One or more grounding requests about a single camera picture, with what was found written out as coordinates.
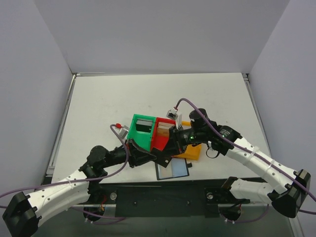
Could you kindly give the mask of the black card holder wallet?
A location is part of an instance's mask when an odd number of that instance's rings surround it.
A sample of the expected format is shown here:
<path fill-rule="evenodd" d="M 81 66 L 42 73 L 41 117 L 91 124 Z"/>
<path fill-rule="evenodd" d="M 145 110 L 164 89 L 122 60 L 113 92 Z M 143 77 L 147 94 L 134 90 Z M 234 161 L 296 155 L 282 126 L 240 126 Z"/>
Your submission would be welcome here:
<path fill-rule="evenodd" d="M 157 180 L 175 179 L 189 176 L 189 169 L 192 163 L 187 163 L 186 159 L 173 158 L 167 167 L 155 164 Z"/>

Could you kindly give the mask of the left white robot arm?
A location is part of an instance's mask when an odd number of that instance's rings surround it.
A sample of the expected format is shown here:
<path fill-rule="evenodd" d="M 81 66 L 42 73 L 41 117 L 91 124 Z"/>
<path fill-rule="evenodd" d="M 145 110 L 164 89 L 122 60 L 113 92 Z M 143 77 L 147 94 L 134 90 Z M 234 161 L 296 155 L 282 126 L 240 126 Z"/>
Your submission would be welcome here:
<path fill-rule="evenodd" d="M 95 146 L 86 163 L 65 179 L 36 192 L 14 195 L 2 218 L 13 237 L 30 237 L 42 223 L 60 212 L 87 201 L 97 203 L 105 194 L 99 183 L 110 176 L 105 168 L 121 163 L 135 167 L 156 159 L 156 155 L 139 147 L 134 140 L 112 151 Z"/>

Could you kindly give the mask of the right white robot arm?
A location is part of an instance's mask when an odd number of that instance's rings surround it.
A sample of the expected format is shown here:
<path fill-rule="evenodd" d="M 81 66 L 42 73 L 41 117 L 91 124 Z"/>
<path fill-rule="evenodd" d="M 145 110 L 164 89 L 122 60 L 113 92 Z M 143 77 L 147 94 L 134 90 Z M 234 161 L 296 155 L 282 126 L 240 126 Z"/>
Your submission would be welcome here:
<path fill-rule="evenodd" d="M 188 145 L 204 143 L 219 154 L 241 163 L 264 180 L 257 183 L 228 178 L 220 191 L 224 201 L 246 199 L 263 202 L 272 205 L 286 217 L 297 216 L 310 188 L 309 172 L 294 170 L 275 161 L 231 127 L 211 121 L 205 109 L 193 110 L 189 114 L 189 129 L 180 126 L 181 114 L 176 108 L 169 110 L 166 116 L 176 123 L 169 130 L 171 147 L 167 149 L 168 156 L 184 152 Z"/>

